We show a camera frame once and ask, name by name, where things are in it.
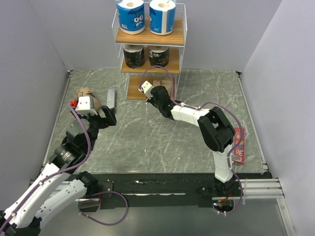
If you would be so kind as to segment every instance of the red object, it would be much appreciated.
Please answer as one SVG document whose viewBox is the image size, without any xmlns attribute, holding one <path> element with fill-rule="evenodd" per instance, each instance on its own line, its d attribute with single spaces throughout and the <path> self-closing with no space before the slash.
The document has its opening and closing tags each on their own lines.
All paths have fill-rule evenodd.
<svg viewBox="0 0 315 236">
<path fill-rule="evenodd" d="M 235 127 L 234 145 L 241 139 L 241 132 L 239 127 Z M 237 148 L 234 149 L 234 162 L 239 164 L 245 163 L 245 129 L 242 128 L 243 138 Z"/>
<path fill-rule="evenodd" d="M 77 107 L 78 105 L 78 101 L 75 101 L 75 100 L 71 100 L 70 103 L 72 107 Z"/>
</svg>

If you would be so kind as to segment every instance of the brown paper bag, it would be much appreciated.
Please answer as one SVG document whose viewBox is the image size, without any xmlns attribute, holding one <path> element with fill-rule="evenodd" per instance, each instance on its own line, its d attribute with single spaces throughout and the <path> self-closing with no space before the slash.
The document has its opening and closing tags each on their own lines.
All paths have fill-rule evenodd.
<svg viewBox="0 0 315 236">
<path fill-rule="evenodd" d="M 78 100 L 79 97 L 82 97 L 82 96 L 91 96 L 93 97 L 93 100 L 94 100 L 94 109 L 96 111 L 99 110 L 99 101 L 98 99 L 95 97 L 95 95 L 93 94 L 93 91 L 89 88 L 89 87 L 84 87 L 84 88 L 81 88 L 81 89 L 78 89 L 76 92 L 75 92 L 75 96 L 76 96 L 76 99 Z"/>
<path fill-rule="evenodd" d="M 161 80 L 154 80 L 153 86 L 159 86 L 162 85 L 166 88 L 168 95 L 171 95 L 171 89 L 172 89 L 172 82 L 170 79 L 161 79 Z"/>
</svg>

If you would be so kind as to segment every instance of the gray floor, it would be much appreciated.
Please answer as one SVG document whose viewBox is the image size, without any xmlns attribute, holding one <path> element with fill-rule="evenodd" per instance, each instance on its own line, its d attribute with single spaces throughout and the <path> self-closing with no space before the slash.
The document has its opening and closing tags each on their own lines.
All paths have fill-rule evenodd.
<svg viewBox="0 0 315 236">
<path fill-rule="evenodd" d="M 200 130 L 188 123 L 164 118 L 146 102 L 125 101 L 125 75 L 118 69 L 76 69 L 50 146 L 50 156 L 73 121 L 67 107 L 75 91 L 89 86 L 102 105 L 107 89 L 117 87 L 117 126 L 101 130 L 89 160 L 77 171 L 91 173 L 214 173 L 213 154 Z M 177 100 L 200 106 L 216 101 L 231 109 L 246 129 L 246 163 L 238 173 L 262 173 L 253 126 L 235 72 L 183 70 Z M 236 122 L 228 115 L 231 123 Z"/>
<path fill-rule="evenodd" d="M 124 208 L 90 213 L 106 223 L 119 220 Z M 246 200 L 224 217 L 212 208 L 132 207 L 116 226 L 102 226 L 78 215 L 72 203 L 42 230 L 43 236 L 285 236 L 277 200 Z"/>
</svg>

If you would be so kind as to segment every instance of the cable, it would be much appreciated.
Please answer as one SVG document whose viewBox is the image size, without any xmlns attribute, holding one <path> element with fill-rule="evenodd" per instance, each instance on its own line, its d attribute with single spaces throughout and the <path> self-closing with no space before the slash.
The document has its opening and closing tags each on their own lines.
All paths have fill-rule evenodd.
<svg viewBox="0 0 315 236">
<path fill-rule="evenodd" d="M 47 180 L 49 180 L 50 178 L 56 176 L 56 175 L 59 175 L 59 174 L 62 174 L 64 172 L 67 172 L 67 171 L 70 171 L 70 170 L 73 170 L 75 168 L 78 168 L 79 166 L 83 165 L 87 159 L 89 158 L 90 156 L 90 153 L 91 153 L 91 140 L 90 140 L 90 137 L 89 137 L 89 134 L 86 130 L 86 128 L 84 127 L 81 119 L 79 118 L 79 116 L 77 115 L 77 113 L 75 112 L 75 110 L 72 108 L 71 104 L 69 103 L 69 108 L 70 108 L 70 111 L 71 113 L 74 115 L 74 117 L 76 118 L 76 120 L 78 121 L 78 123 L 80 124 L 80 126 L 82 127 L 83 129 L 83 132 L 84 132 L 84 135 L 87 139 L 87 143 L 88 143 L 88 151 L 87 151 L 87 154 L 86 154 L 86 157 L 78 164 L 72 166 L 72 167 L 69 167 L 69 168 L 66 168 L 64 170 L 61 170 L 61 171 L 58 171 L 56 173 L 53 173 L 51 175 L 49 175 L 48 177 L 44 178 L 41 180 L 42 183 L 46 182 Z M 10 220 L 12 220 L 13 216 L 15 216 L 17 214 L 17 211 L 23 206 L 23 204 L 30 198 L 30 196 L 36 191 L 36 189 L 41 186 L 39 183 L 36 184 L 33 189 L 31 189 L 29 191 L 29 193 L 21 200 L 21 202 L 16 206 L 16 208 L 12 211 L 12 213 L 9 215 L 9 217 L 7 218 L 7 220 L 4 222 L 4 224 L 0 227 L 0 234 L 1 232 L 4 230 L 4 228 L 6 227 L 6 225 L 10 222 Z"/>
<path fill-rule="evenodd" d="M 126 205 L 126 209 L 125 209 L 124 215 L 122 216 L 122 218 L 121 218 L 119 221 L 116 221 L 115 223 L 104 223 L 104 222 L 101 222 L 101 221 L 99 221 L 99 220 L 96 220 L 95 218 L 93 218 L 93 217 L 91 217 L 91 216 L 86 215 L 85 213 L 83 213 L 83 212 L 81 211 L 81 209 L 80 209 L 80 206 L 81 206 L 82 204 L 84 204 L 84 203 L 98 203 L 98 201 L 93 201 L 93 200 L 87 200 L 87 201 L 81 202 L 81 203 L 79 204 L 78 209 L 79 209 L 80 215 L 83 215 L 83 216 L 85 216 L 86 218 L 89 218 L 90 220 L 93 220 L 94 222 L 97 222 L 97 223 L 99 223 L 99 224 L 101 224 L 101 225 L 106 225 L 106 226 L 117 225 L 117 224 L 119 224 L 120 222 L 122 222 L 122 221 L 126 218 L 126 216 L 127 216 L 127 213 L 128 213 L 128 210 L 129 210 L 129 206 L 128 206 L 127 199 L 126 199 L 122 194 L 120 194 L 120 193 L 118 193 L 118 192 L 115 192 L 115 191 L 105 191 L 105 192 L 101 192 L 101 193 L 95 193 L 95 194 L 92 194 L 91 197 L 92 197 L 92 196 L 101 195 L 101 194 L 104 194 L 104 193 L 113 193 L 113 194 L 116 194 L 116 195 L 120 196 L 120 197 L 124 200 L 125 205 Z"/>
<path fill-rule="evenodd" d="M 168 74 L 168 76 L 169 76 L 169 78 L 170 78 L 170 80 L 171 80 L 171 82 L 172 82 L 172 89 L 171 89 L 171 96 L 170 96 L 170 97 L 171 97 L 171 100 L 172 100 L 172 102 L 173 102 L 174 104 L 179 105 L 179 106 L 183 106 L 183 105 L 181 105 L 180 103 L 178 103 L 178 102 L 176 102 L 176 101 L 174 100 L 174 96 L 173 96 L 174 80 L 173 80 L 173 78 L 172 78 L 171 73 L 170 73 L 165 67 L 162 67 L 162 66 L 160 66 L 160 65 L 153 65 L 153 66 L 150 66 L 148 69 L 145 70 L 145 72 L 144 72 L 143 75 L 142 75 L 141 81 L 140 81 L 139 90 L 142 91 L 141 85 L 142 85 L 142 83 L 143 83 L 144 76 L 145 76 L 145 74 L 148 72 L 148 70 L 150 70 L 151 68 L 161 68 L 161 69 L 163 69 L 163 70 L 165 70 L 165 71 L 167 72 L 167 74 Z M 203 108 L 204 108 L 206 105 L 208 105 L 208 104 L 214 104 L 214 105 L 216 105 L 216 106 L 218 106 L 218 107 L 221 107 L 222 109 L 226 110 L 226 111 L 236 120 L 236 123 L 238 124 L 240 130 L 242 130 L 242 125 L 241 125 L 240 121 L 238 120 L 238 118 L 236 117 L 236 115 L 234 115 L 234 113 L 233 113 L 231 110 L 229 110 L 227 107 L 225 107 L 225 106 L 223 106 L 223 105 L 221 105 L 221 104 L 219 104 L 219 103 L 217 103 L 217 102 L 206 102 L 206 103 L 202 104 L 200 107 L 198 107 L 197 110 L 199 111 L 199 110 L 203 109 Z M 187 107 L 187 108 L 191 108 L 191 109 L 196 110 L 195 107 L 189 106 L 189 105 L 184 105 L 183 107 Z M 243 187 L 242 187 L 242 183 L 241 183 L 241 181 L 240 181 L 240 178 L 237 176 L 237 174 L 236 174 L 235 171 L 233 170 L 232 165 L 231 165 L 231 163 L 230 163 L 230 158 L 229 158 L 229 157 L 230 157 L 230 154 L 234 151 L 235 148 L 237 148 L 237 147 L 240 145 L 240 143 L 241 143 L 242 140 L 243 140 L 243 132 L 241 132 L 240 140 L 237 142 L 236 145 L 234 145 L 234 147 L 231 148 L 231 150 L 230 150 L 230 151 L 228 152 L 228 154 L 227 154 L 227 164 L 228 164 L 230 170 L 232 171 L 233 175 L 234 175 L 235 178 L 237 179 L 237 181 L 238 181 L 238 183 L 239 183 L 239 185 L 240 185 L 240 191 L 241 191 L 241 196 L 240 196 L 239 202 L 237 203 L 237 205 L 235 206 L 235 208 L 234 208 L 233 210 L 231 210 L 231 211 L 229 211 L 229 212 L 227 212 L 227 213 L 232 213 L 234 210 L 236 210 L 236 209 L 241 205 L 241 201 L 242 201 L 242 198 L 243 198 Z"/>
</svg>

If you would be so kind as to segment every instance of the robotic arm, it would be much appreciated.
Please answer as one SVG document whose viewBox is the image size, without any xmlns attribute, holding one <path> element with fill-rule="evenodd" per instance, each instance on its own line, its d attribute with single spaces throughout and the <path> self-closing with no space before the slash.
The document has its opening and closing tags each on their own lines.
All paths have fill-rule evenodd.
<svg viewBox="0 0 315 236">
<path fill-rule="evenodd" d="M 227 186 L 230 186 L 234 179 L 229 163 L 232 163 L 227 153 L 232 148 L 235 130 L 223 111 L 219 107 L 212 109 L 201 109 L 189 106 L 176 101 L 176 105 L 170 99 L 164 86 L 153 87 L 148 81 L 145 81 L 141 89 L 147 97 L 147 102 L 155 106 L 160 113 L 172 120 L 182 120 L 200 128 L 203 139 L 213 151 L 215 160 L 215 177 Z"/>
<path fill-rule="evenodd" d="M 107 106 L 102 106 L 101 109 L 106 116 L 102 118 L 94 109 L 93 98 L 79 97 L 78 102 L 73 103 L 75 103 L 75 111 L 80 116 L 89 135 L 91 150 L 93 150 L 99 129 L 116 125 L 114 108 L 109 109 Z M 49 162 L 40 176 L 12 206 L 4 212 L 0 212 L 0 228 L 3 228 L 0 233 L 4 231 L 6 236 L 37 236 L 40 229 L 68 204 L 80 197 L 95 193 L 97 180 L 88 172 L 82 172 L 75 180 L 69 182 L 67 188 L 47 200 L 76 168 L 58 173 L 82 162 L 86 158 L 87 152 L 88 141 L 82 132 L 80 123 L 76 120 L 67 130 L 62 145 L 49 158 Z M 50 175 L 55 176 L 44 181 Z"/>
</svg>

